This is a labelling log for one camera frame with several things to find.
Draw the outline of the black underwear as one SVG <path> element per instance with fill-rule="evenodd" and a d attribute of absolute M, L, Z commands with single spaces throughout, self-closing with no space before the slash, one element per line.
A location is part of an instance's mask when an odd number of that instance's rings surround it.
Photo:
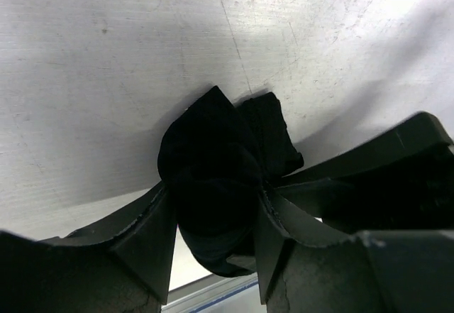
<path fill-rule="evenodd" d="M 170 125 L 157 157 L 184 242 L 201 266 L 225 278 L 250 274 L 228 259 L 254 255 L 265 185 L 303 165 L 272 92 L 234 105 L 218 87 Z"/>

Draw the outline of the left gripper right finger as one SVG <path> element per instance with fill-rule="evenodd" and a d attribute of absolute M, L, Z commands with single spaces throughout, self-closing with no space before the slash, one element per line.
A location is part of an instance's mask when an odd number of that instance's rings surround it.
<path fill-rule="evenodd" d="M 346 234 L 267 190 L 254 239 L 269 312 L 453 311 L 451 230 Z"/>

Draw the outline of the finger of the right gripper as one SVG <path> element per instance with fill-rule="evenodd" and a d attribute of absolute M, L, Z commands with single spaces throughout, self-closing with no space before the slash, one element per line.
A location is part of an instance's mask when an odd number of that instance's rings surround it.
<path fill-rule="evenodd" d="M 453 139 L 437 117 L 419 112 L 273 186 L 339 231 L 451 229 Z"/>

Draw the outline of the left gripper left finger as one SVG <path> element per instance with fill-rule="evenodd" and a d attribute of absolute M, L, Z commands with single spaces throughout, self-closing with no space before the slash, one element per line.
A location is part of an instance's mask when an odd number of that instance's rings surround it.
<path fill-rule="evenodd" d="M 162 185 L 63 238 L 2 231 L 1 311 L 159 312 L 175 233 Z"/>

